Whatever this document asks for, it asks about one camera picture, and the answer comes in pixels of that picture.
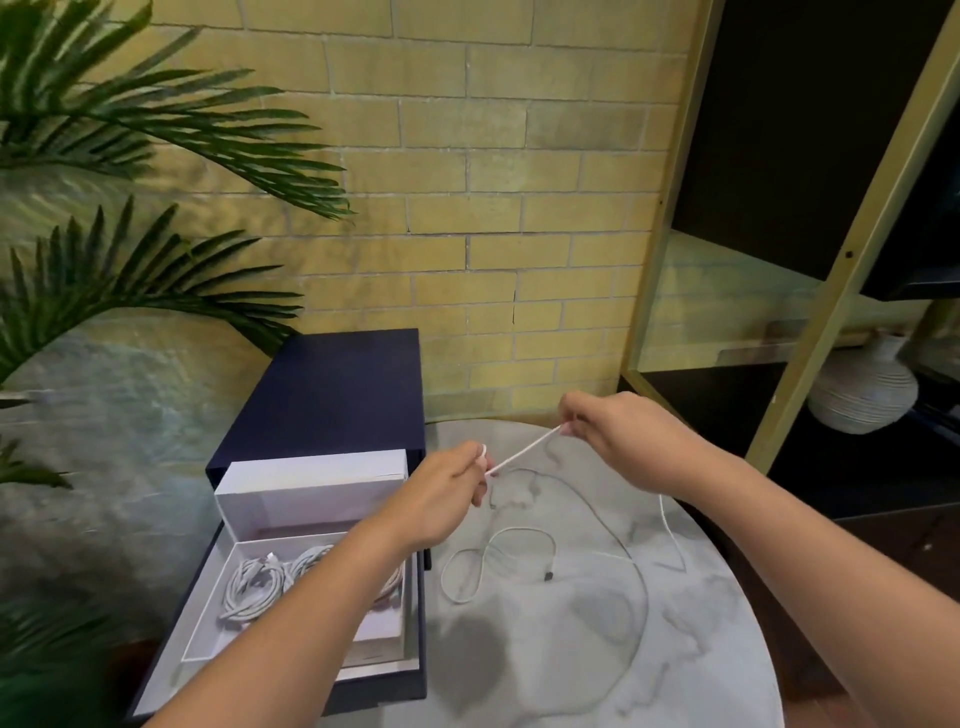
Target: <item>white box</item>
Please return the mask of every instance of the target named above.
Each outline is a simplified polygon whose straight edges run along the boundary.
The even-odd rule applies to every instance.
[[[402,449],[245,460],[227,468],[214,495],[234,540],[242,542],[360,521],[406,479]]]
[[[280,561],[293,561],[308,548],[336,544],[345,535],[345,533],[328,533],[234,544],[209,593],[204,610],[183,652],[182,661],[185,664],[206,663],[216,657],[241,633],[240,627],[223,623],[220,615],[223,612],[227,583],[244,559],[260,558],[273,553]],[[413,562],[408,560],[402,568],[403,579],[399,591],[389,601],[377,605],[364,616],[353,638],[353,645],[344,660],[344,667],[403,659],[403,631],[407,619],[405,611],[409,602],[406,589]]]

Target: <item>open box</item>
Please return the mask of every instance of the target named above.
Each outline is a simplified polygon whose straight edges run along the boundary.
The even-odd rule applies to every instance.
[[[426,454],[423,422],[415,329],[302,334],[274,356],[211,457],[206,474],[217,488],[228,468],[244,461],[392,449],[405,453],[411,473]],[[347,527],[348,523],[330,524],[327,530],[342,533]],[[258,530],[262,532],[244,540],[303,535],[289,525],[268,524]],[[148,720],[203,666],[203,661],[184,662],[183,657],[237,543],[221,523],[129,708],[128,723]],[[404,574],[402,659],[341,669],[325,715],[426,697],[427,556],[415,554]]]
[[[326,533],[235,543],[183,651],[183,661],[202,665],[220,654],[242,632],[239,626],[224,624],[220,619],[227,583],[242,561],[262,558],[270,553],[280,561],[293,561],[308,548],[336,544],[345,535],[343,532]],[[408,607],[405,591],[412,563],[413,560],[401,567],[401,581],[394,593],[383,603],[374,605],[364,616],[344,667],[403,659],[404,608]]]
[[[129,723],[141,725],[146,722],[203,667],[204,662],[185,662],[182,657],[234,545],[229,531],[221,526],[131,706]],[[422,554],[415,554],[408,562],[404,584],[406,622],[403,625],[402,657],[393,662],[341,669],[330,692],[325,715],[426,697]]]

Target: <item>right hand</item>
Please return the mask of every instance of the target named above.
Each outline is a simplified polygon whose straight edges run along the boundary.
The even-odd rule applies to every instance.
[[[718,470],[749,468],[653,400],[632,392],[610,397],[567,392],[560,414],[562,434],[586,441],[607,465],[645,491],[690,501]]]

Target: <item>marble table top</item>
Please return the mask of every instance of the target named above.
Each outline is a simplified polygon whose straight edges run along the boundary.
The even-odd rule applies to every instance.
[[[493,420],[449,422],[429,426],[427,444],[473,439],[499,462],[543,432]],[[483,507],[471,508],[433,550],[426,700],[321,725],[782,728],[773,665],[746,597],[693,519],[669,498],[666,513],[686,571],[656,496],[629,486],[584,443],[550,438],[508,465]],[[438,580],[450,556],[517,525],[557,540],[553,579],[543,579],[549,539],[510,532],[489,550],[477,597],[462,606],[444,598]],[[459,555],[447,590],[470,594],[478,567],[477,553]]]

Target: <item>ribbed vase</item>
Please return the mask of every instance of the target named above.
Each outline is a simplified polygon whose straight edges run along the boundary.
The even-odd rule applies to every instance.
[[[899,420],[917,401],[917,378],[897,360],[906,340],[877,330],[861,349],[828,356],[806,399],[813,416],[851,435]]]

